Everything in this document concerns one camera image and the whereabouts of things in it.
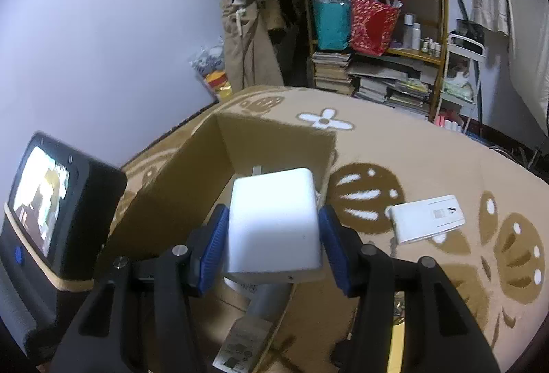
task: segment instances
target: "small bottle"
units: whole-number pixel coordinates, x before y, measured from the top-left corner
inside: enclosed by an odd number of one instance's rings
[[[419,23],[413,24],[412,34],[412,49],[419,51],[419,42],[421,42],[421,25]]]
[[[402,35],[403,49],[412,49],[413,38],[413,15],[404,15],[404,34]]]

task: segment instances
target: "red tote bag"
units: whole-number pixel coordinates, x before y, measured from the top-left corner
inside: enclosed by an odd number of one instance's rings
[[[351,47],[381,56],[389,48],[400,9],[377,0],[352,0],[351,5]]]

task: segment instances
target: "tag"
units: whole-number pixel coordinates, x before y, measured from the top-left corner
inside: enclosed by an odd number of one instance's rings
[[[397,204],[389,213],[399,244],[431,238],[465,224],[454,195]]]
[[[232,326],[213,366],[227,373],[253,370],[268,339],[272,324],[259,317],[245,315]]]
[[[233,282],[231,279],[227,279],[227,277],[223,278],[225,281],[225,284],[232,290],[235,290],[239,294],[248,297],[249,299],[254,298],[254,294],[257,291],[257,285],[251,284],[251,283],[237,283]]]

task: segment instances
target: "box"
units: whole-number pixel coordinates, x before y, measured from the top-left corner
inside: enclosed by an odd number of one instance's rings
[[[251,175],[255,165],[261,165],[264,174],[308,168],[320,194],[318,206],[322,206],[335,142],[336,135],[330,131],[254,116],[213,113],[137,193],[100,254],[95,278],[109,270],[118,255],[140,260],[184,243],[193,228],[207,221],[217,203],[230,204],[232,183]],[[248,303],[249,298],[229,288],[222,276],[206,297],[191,299],[208,371],[215,371],[211,363]],[[281,320],[273,327],[278,328]]]
[[[226,276],[251,284],[322,279],[316,206],[315,182],[308,168],[234,181]]]

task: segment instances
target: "cardboard box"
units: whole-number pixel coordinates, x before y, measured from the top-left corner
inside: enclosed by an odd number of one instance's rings
[[[118,255],[140,260],[185,243],[216,204],[230,204],[234,180],[251,175],[255,165],[262,166],[262,173],[308,168],[320,193],[320,207],[335,143],[336,135],[330,131],[227,112],[212,114],[137,193],[100,255],[95,278],[109,270]],[[215,370],[211,362],[248,303],[249,299],[224,284],[222,276],[206,297],[191,300],[208,370]]]

